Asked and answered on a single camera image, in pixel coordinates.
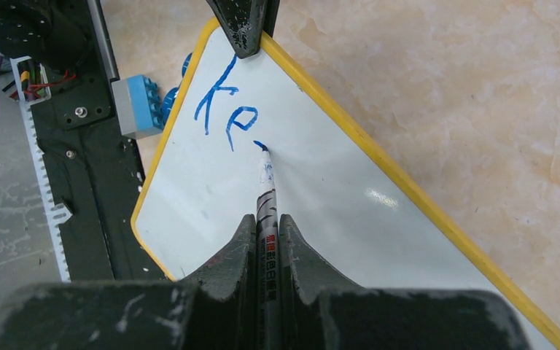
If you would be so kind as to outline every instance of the yellow border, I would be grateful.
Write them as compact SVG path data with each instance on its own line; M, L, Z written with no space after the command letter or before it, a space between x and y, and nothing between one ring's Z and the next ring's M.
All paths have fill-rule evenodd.
M198 62L201 60L205 46L211 34L218 28L219 23L216 18L211 19L206 25L198 43L190 59L190 65L186 71L185 77L181 83L179 94L175 100L176 108L173 108L168 119L168 124L160 140L160 144L153 158L151 171L144 183L141 195L136 202L134 213L130 221L132 230L136 239L149 253L155 263L160 266L164 273L171 279L175 278L162 265L156 256L147 247L144 241L136 232L136 218L139 215L141 206L147 191L149 183L155 174L155 170L160 162L160 157L168 142L168 136L171 134L176 116L182 107L185 99L186 91L190 87L192 78ZM446 235L446 237L477 267L483 275L503 294L505 297L523 314L525 317L558 349L560 349L560 329L544 314L515 284L512 280L501 271L476 246L471 239L462 232L452 219L441 210L435 202L409 177L404 170L399 167L393 159L372 140L369 135L317 84L308 74L272 40L267 34L263 33L261 40L261 49L264 50L296 83L307 93L316 104L321 107L332 120L350 137L359 148L372 159L379 168L398 186L415 205Z

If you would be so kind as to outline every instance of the clamp holding whiteboard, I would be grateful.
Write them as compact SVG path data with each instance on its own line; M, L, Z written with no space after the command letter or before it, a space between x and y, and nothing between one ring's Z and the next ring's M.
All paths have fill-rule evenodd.
M207 0L239 58L259 52L263 31L273 36L280 0Z

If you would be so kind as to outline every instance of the beige tile floor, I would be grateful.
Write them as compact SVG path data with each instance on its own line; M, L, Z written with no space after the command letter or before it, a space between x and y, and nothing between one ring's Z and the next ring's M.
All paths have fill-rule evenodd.
M213 16L102 4L121 75L163 88ZM283 0L274 38L560 326L560 1Z

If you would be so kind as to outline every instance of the blue ink stroke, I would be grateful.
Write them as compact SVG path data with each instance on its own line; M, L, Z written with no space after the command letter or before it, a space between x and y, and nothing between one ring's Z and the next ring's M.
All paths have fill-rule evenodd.
M261 141L254 140L253 142L254 142L254 144L256 144L257 146L261 147L261 149L262 149L263 151L269 152L269 149L267 148L267 146L265 146L265 144L262 143Z
M240 122L238 122L236 120L237 117L243 112L254 113L254 116L252 117L252 119L246 125L241 124ZM257 121L258 116L259 116L259 111L257 111L257 109L254 108L254 107L248 107L248 106L241 106L241 107L237 108L230 115L230 118L228 118L228 124L226 125L226 136L228 136L228 143L230 144L230 150L231 151L235 152L235 150L233 149L233 138L230 137L230 127L232 127L233 125L237 125L241 130L248 131L248 129L250 129L254 125L254 122Z
M209 135L209 109L211 108L211 100L214 99L214 94L216 93L216 91L219 90L230 91L229 94L231 96L239 91L239 89L235 86L220 86L228 77L228 74L235 66L236 61L237 61L237 55L234 55L232 61L228 64L228 66L224 70L224 73L222 73L222 76L218 79L218 81L214 84L214 86L212 86L211 89L209 89L209 92L205 95L205 97L203 97L201 102L198 104L198 107L196 107L196 112L194 113L194 120L198 120L198 114L201 113L201 109L203 108L204 105L206 105L205 135Z

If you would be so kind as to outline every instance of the screw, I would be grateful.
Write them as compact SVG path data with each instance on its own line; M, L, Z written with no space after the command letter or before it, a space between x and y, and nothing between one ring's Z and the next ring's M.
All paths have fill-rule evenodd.
M84 118L87 117L87 109L85 107L77 107L74 110L74 114L78 117L78 118Z

